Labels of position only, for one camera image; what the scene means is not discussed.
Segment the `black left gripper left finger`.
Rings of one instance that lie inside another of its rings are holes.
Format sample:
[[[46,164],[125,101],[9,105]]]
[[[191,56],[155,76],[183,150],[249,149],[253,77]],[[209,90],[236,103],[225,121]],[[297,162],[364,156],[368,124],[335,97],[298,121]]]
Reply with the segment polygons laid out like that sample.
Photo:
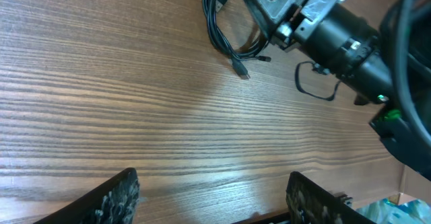
[[[128,167],[35,224],[130,224],[139,198],[137,171]]]

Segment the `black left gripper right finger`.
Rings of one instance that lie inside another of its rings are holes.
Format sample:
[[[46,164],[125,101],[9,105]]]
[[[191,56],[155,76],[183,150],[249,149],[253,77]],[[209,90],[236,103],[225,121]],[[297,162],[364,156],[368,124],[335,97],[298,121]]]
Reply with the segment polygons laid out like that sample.
[[[334,196],[300,172],[290,173],[286,202],[294,224],[374,224],[353,210],[351,197]]]

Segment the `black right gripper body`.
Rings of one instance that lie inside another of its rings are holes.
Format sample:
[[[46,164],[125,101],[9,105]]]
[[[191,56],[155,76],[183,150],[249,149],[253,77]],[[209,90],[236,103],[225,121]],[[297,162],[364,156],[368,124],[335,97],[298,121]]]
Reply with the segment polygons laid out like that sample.
[[[243,0],[266,39],[285,49],[308,40],[337,0]]]

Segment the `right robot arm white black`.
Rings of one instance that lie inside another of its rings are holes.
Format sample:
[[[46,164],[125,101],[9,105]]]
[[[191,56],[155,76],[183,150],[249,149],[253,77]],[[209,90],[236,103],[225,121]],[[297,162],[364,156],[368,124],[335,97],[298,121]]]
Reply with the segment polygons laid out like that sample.
[[[260,31],[282,50],[299,48],[318,73],[381,105],[370,121],[401,163],[430,177],[430,4],[398,0],[379,29],[344,0],[243,0]]]

